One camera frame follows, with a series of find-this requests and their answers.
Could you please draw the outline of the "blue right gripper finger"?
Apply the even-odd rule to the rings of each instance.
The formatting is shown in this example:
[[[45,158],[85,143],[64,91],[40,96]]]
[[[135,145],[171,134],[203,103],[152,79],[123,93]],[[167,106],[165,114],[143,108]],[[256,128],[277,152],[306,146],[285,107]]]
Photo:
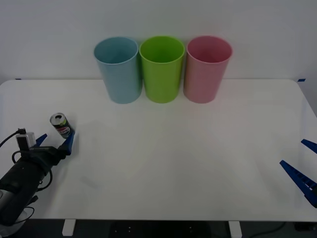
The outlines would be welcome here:
[[[302,174],[300,171],[292,167],[284,160],[280,161],[280,165],[304,194],[304,197],[313,206],[317,207],[317,183]]]
[[[305,145],[306,147],[308,147],[310,150],[312,150],[314,153],[317,154],[317,144],[316,144],[316,143],[311,142],[311,141],[306,140],[306,139],[303,139],[303,140],[301,141],[301,143],[302,143],[303,145]]]

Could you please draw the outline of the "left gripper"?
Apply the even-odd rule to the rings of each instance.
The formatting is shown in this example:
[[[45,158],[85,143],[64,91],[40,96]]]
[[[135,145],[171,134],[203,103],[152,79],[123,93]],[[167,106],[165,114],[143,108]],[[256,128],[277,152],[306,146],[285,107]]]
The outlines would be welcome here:
[[[48,136],[43,134],[36,139],[36,147],[23,152],[24,160],[37,165],[44,174],[47,174],[53,166],[57,166],[66,156],[71,155],[74,135],[75,132],[73,131],[58,148],[55,148],[52,146],[41,146]]]

